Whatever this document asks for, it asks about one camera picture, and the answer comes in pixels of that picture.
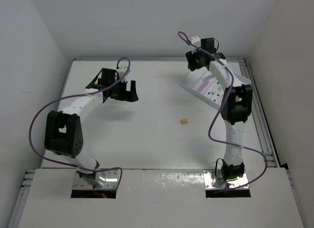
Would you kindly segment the pink highlighter stick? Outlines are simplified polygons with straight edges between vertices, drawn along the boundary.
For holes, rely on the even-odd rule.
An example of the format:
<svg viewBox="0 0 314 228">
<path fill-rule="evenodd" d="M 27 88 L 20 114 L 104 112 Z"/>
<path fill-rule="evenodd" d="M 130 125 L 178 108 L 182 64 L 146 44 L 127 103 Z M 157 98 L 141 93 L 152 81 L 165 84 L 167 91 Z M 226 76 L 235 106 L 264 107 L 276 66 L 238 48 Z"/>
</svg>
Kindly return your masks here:
<svg viewBox="0 0 314 228">
<path fill-rule="evenodd" d="M 202 82 L 202 84 L 198 88 L 198 92 L 201 93 L 204 90 L 204 88 L 208 85 L 208 83 L 209 83 L 208 80 L 206 80 L 205 82 Z"/>
</svg>

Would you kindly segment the orange capped clear tube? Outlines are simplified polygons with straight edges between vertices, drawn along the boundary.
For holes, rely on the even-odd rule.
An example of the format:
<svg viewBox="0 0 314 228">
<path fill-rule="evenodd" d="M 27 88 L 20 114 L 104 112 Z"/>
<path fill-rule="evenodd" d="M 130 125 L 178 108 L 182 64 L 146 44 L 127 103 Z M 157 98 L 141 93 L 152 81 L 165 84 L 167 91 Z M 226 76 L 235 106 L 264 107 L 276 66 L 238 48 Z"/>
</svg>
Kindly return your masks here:
<svg viewBox="0 0 314 228">
<path fill-rule="evenodd" d="M 202 82 L 205 82 L 206 80 L 210 80 L 212 78 L 215 78 L 215 75 L 214 74 L 211 74 L 211 75 L 208 75 L 208 76 L 204 76 L 201 78 L 201 81 Z"/>
</svg>

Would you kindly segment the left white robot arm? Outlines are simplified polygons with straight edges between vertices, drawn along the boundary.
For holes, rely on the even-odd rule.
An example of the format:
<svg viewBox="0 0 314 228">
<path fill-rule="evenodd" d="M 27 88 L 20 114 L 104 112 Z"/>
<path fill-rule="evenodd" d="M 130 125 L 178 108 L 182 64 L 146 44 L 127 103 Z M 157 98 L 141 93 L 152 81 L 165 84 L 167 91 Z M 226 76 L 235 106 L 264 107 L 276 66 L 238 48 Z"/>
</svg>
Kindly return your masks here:
<svg viewBox="0 0 314 228">
<path fill-rule="evenodd" d="M 100 165 L 83 147 L 83 120 L 107 99 L 117 101 L 138 101 L 136 82 L 131 81 L 127 90 L 126 67 L 117 69 L 102 68 L 86 86 L 83 96 L 78 97 L 60 111 L 47 115 L 44 139 L 45 149 L 60 155 L 74 164 L 78 175 L 87 183 L 95 186 L 104 174 L 99 172 Z"/>
</svg>

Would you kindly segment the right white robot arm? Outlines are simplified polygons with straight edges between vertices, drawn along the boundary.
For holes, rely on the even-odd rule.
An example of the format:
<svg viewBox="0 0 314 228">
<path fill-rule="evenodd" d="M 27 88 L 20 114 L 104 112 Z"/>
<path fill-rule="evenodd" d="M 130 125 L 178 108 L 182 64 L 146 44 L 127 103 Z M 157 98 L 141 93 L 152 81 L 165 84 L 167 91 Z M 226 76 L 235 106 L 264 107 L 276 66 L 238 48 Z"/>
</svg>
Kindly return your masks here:
<svg viewBox="0 0 314 228">
<path fill-rule="evenodd" d="M 243 131 L 251 114 L 253 88 L 238 79 L 221 57 L 206 51 L 202 47 L 205 44 L 204 39 L 193 37 L 186 43 L 193 47 L 193 50 L 185 54 L 188 68 L 191 71 L 207 68 L 224 90 L 219 108 L 219 114 L 226 126 L 226 149 L 222 159 L 221 179 L 229 181 L 243 177 Z"/>
</svg>

